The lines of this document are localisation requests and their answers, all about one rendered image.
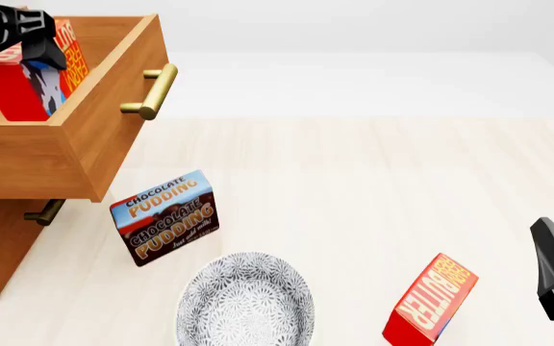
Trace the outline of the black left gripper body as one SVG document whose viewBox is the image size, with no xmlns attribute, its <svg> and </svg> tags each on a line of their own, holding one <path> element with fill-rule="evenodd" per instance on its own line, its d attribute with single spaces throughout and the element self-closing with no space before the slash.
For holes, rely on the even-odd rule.
<svg viewBox="0 0 554 346">
<path fill-rule="evenodd" d="M 56 36 L 55 19 L 45 11 L 0 8 L 0 13 L 3 21 L 2 43 L 34 42 Z"/>
</svg>

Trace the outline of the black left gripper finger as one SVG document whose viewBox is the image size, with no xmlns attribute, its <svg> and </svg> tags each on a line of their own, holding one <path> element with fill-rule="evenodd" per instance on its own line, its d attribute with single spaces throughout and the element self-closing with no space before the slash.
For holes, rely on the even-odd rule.
<svg viewBox="0 0 554 346">
<path fill-rule="evenodd" d="M 66 57 L 52 37 L 34 37 L 21 42 L 23 62 L 43 62 L 66 70 Z"/>
</svg>

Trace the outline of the red butter box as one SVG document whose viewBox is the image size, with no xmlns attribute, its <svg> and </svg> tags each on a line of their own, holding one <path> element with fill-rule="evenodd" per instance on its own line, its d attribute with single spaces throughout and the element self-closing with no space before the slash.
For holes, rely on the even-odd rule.
<svg viewBox="0 0 554 346">
<path fill-rule="evenodd" d="M 70 20 L 57 19 L 55 25 L 54 42 L 64 53 L 65 70 L 25 59 L 20 43 L 0 52 L 0 112 L 7 120 L 48 120 L 89 74 Z"/>
<path fill-rule="evenodd" d="M 478 276 L 439 253 L 390 314 L 382 336 L 391 346 L 434 346 Z"/>
</svg>

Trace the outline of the wooden cabinet drawer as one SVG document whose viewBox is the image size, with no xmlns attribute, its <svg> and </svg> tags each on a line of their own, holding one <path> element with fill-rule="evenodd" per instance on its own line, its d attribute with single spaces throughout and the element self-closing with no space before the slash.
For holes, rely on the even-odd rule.
<svg viewBox="0 0 554 346">
<path fill-rule="evenodd" d="M 168 56 L 160 18 L 73 16 L 89 74 L 48 120 L 11 122 L 0 112 L 0 199 L 101 201 L 143 119 L 124 103 L 145 100 Z"/>
</svg>

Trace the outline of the chocolate pudding box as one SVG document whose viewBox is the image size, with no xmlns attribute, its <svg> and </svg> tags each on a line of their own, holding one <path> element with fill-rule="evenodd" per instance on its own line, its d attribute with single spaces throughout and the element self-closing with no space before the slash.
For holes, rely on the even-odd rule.
<svg viewBox="0 0 554 346">
<path fill-rule="evenodd" d="M 138 267 L 219 228 L 213 187 L 199 169 L 117 201 L 110 213 Z"/>
</svg>

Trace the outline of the grey patterned bowl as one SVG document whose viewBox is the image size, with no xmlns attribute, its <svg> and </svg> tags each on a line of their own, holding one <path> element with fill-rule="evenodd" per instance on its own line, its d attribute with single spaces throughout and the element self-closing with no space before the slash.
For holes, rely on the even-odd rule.
<svg viewBox="0 0 554 346">
<path fill-rule="evenodd" d="M 267 253 L 233 253 L 190 280 L 175 316 L 175 346 L 310 346 L 315 304 L 305 279 Z"/>
</svg>

